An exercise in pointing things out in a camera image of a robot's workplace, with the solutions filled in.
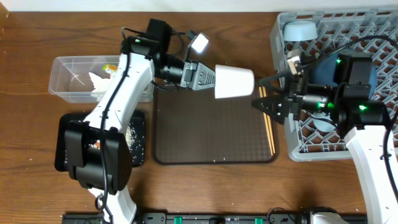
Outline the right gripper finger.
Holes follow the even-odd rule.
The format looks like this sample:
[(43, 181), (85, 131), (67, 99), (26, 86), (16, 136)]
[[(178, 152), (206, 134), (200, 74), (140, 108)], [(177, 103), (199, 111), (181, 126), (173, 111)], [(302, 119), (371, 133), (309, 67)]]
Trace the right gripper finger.
[[(258, 81), (258, 84), (260, 86), (263, 86), (266, 89), (272, 90), (276, 93), (288, 93), (289, 89), (290, 89), (290, 84), (293, 80), (293, 77), (294, 76), (292, 75), (291, 72), (280, 72), (273, 76), (260, 79)], [(277, 87), (277, 86), (273, 85), (273, 82), (280, 78), (284, 78), (284, 80), (285, 80), (283, 87)]]
[(284, 124), (285, 118), (289, 115), (291, 102), (287, 95), (272, 95), (254, 99), (251, 105), (268, 115), (270, 119)]

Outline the white cup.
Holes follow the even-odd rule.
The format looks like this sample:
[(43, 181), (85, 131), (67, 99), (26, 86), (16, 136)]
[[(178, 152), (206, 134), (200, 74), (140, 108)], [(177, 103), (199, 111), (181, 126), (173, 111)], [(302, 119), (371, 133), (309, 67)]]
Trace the white cup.
[(215, 98), (249, 96), (254, 91), (254, 73), (250, 69), (216, 65)]

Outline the dark blue plate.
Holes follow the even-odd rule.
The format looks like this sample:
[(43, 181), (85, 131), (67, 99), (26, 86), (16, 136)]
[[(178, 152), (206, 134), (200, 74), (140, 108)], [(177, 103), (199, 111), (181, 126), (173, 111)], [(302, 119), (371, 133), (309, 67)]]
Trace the dark blue plate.
[(369, 85), (369, 97), (377, 86), (377, 73), (370, 53), (343, 49), (322, 60), (310, 76), (313, 84), (337, 87), (346, 82), (349, 85)]

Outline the light blue cup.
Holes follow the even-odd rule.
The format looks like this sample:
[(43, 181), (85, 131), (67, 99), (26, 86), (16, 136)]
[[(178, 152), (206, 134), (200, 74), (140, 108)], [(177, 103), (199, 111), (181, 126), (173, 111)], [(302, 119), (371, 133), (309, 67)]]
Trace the light blue cup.
[(329, 113), (314, 113), (313, 123), (321, 132), (329, 133), (336, 129)]

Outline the light blue bowl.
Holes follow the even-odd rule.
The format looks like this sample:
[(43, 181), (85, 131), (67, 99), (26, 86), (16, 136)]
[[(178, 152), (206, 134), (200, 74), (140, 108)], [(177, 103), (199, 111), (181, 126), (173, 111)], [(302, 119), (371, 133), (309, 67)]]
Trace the light blue bowl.
[(285, 41), (296, 42), (316, 39), (318, 32), (314, 22), (297, 21), (286, 24), (283, 35)]

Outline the yellow-green snack wrapper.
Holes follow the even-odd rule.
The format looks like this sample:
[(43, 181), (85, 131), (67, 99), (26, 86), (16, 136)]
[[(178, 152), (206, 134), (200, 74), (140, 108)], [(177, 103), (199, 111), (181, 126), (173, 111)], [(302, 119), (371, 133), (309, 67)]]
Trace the yellow-green snack wrapper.
[(114, 74), (117, 72), (118, 67), (116, 65), (106, 64), (103, 66), (102, 70), (108, 74)]

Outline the white napkin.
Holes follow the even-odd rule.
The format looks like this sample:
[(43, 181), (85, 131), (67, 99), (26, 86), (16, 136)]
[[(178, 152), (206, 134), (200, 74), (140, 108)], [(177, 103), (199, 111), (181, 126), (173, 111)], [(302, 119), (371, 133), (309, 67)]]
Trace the white napkin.
[(109, 85), (111, 84), (113, 78), (101, 78), (100, 76), (94, 74), (94, 73), (89, 73), (90, 76), (90, 80), (93, 83), (93, 87), (94, 89), (92, 90), (92, 92), (105, 92)]

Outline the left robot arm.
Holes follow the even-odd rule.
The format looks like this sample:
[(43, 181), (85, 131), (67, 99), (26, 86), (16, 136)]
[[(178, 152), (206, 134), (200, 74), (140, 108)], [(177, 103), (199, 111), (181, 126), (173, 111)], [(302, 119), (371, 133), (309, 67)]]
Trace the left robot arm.
[(169, 42), (168, 37), (125, 38), (104, 97), (83, 120), (71, 120), (59, 131), (63, 145), (57, 157), (66, 163), (70, 178), (96, 197), (95, 207), (107, 213), (108, 223), (132, 223), (136, 216), (127, 189), (133, 164), (125, 134), (146, 86), (156, 77), (191, 90), (215, 85), (214, 70), (169, 55)]

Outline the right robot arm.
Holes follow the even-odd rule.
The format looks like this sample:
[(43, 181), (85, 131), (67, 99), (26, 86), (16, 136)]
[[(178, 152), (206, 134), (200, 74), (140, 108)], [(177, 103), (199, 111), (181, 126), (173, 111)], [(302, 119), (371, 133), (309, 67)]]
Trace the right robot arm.
[(396, 120), (387, 106), (372, 100), (371, 69), (299, 68), (259, 80), (274, 91), (253, 107), (284, 124), (301, 113), (326, 113), (345, 142), (358, 173), (368, 223), (397, 223), (397, 156), (391, 136)]

